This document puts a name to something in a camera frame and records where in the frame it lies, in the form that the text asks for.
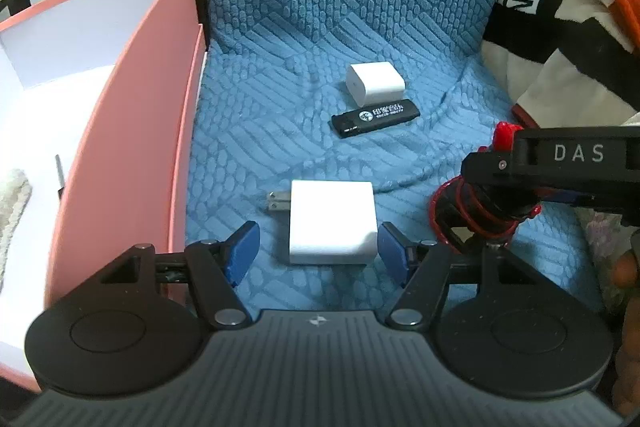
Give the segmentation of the person's right hand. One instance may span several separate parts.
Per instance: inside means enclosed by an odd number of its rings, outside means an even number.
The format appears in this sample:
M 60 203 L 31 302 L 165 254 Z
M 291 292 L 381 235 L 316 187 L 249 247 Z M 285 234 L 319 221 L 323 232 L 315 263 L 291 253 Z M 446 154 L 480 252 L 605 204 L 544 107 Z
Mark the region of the person's right hand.
M 613 386 L 613 404 L 618 413 L 628 416 L 639 407 L 639 265 L 632 251 L 626 251 L 614 265 L 612 281 L 629 291 L 622 330 L 622 347 L 615 366 L 617 378 Z

